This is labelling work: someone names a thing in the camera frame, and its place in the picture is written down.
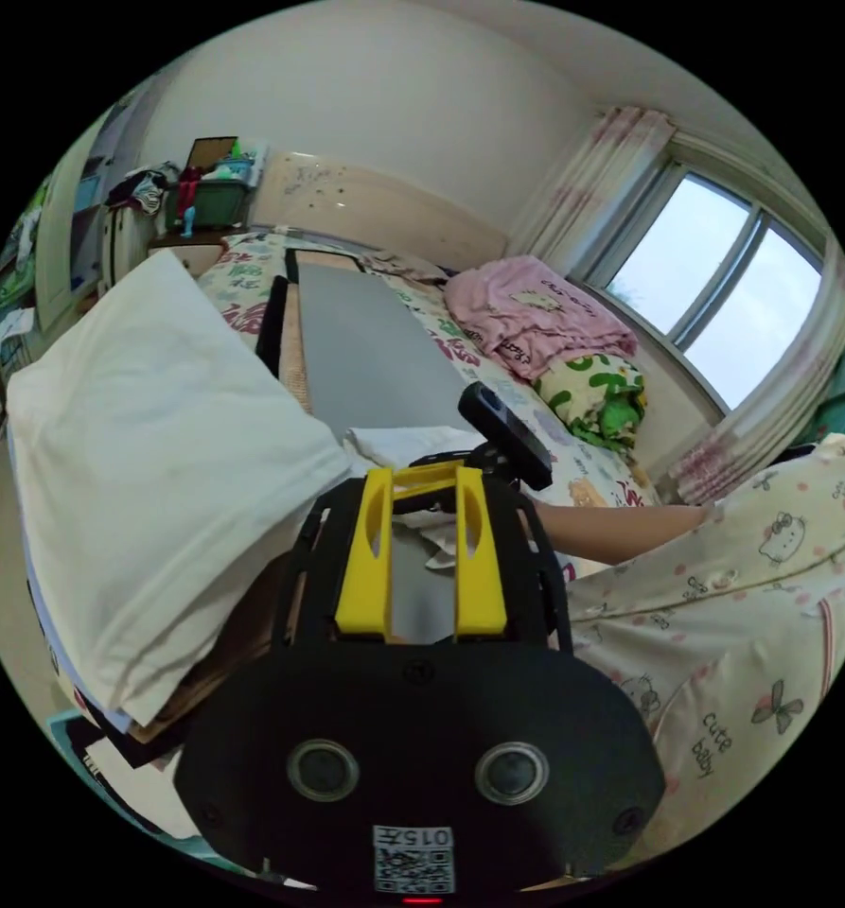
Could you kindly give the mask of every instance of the ironing board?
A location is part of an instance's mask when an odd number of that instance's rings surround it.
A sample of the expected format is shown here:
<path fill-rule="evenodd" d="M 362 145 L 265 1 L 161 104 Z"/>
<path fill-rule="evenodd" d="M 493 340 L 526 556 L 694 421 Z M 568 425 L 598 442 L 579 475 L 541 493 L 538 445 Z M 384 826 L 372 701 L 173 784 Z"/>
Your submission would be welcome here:
<path fill-rule="evenodd" d="M 471 431 L 457 411 L 463 378 L 376 275 L 303 264 L 299 298 L 312 413 L 338 441 L 350 428 Z M 435 552 L 395 527 L 393 632 L 413 643 L 453 632 L 453 571 L 425 567 Z"/>

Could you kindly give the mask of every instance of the sticker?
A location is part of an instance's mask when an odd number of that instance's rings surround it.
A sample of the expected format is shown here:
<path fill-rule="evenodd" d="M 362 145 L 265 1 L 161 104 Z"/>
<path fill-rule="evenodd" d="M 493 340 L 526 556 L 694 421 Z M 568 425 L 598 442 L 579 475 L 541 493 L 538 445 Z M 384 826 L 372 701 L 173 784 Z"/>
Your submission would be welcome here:
<path fill-rule="evenodd" d="M 376 892 L 422 896 L 454 892 L 450 827 L 374 826 L 372 842 Z"/>

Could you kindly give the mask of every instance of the pink blanket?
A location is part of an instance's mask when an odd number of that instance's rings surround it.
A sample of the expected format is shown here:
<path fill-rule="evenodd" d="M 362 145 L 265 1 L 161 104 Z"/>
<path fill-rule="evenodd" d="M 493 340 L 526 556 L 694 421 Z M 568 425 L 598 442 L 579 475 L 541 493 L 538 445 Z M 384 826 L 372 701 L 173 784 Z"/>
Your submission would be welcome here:
<path fill-rule="evenodd" d="M 525 381 L 535 381 L 558 358 L 637 352 L 626 325 L 531 255 L 457 274 L 444 299 L 482 352 Z"/>

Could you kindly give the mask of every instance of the black robotic device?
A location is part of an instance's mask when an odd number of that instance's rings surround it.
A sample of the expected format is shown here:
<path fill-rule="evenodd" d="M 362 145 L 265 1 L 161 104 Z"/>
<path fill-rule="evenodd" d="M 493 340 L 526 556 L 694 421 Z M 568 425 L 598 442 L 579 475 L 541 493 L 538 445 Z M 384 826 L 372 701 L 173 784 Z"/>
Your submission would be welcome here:
<path fill-rule="evenodd" d="M 574 657 L 556 557 L 518 491 L 551 484 L 548 451 L 481 383 L 460 412 L 487 439 L 475 451 L 401 471 L 392 498 L 371 471 L 316 502 L 271 651 L 193 723 L 175 785 L 228 860 L 363 903 L 463 903 L 600 875 L 658 807 L 651 737 Z M 363 600 L 389 597 L 384 527 L 428 508 L 476 537 L 457 554 L 453 645 L 385 645 L 387 605 Z"/>

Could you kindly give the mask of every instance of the sky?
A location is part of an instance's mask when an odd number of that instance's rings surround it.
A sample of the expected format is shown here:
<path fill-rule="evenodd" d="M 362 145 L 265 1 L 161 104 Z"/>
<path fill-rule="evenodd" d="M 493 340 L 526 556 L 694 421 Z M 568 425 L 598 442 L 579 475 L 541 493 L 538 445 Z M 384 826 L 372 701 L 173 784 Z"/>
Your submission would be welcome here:
<path fill-rule="evenodd" d="M 721 264 L 748 212 L 748 206 L 684 180 L 609 290 L 667 334 Z M 818 288 L 818 272 L 767 232 L 737 287 L 685 356 L 734 409 L 797 337 Z"/>

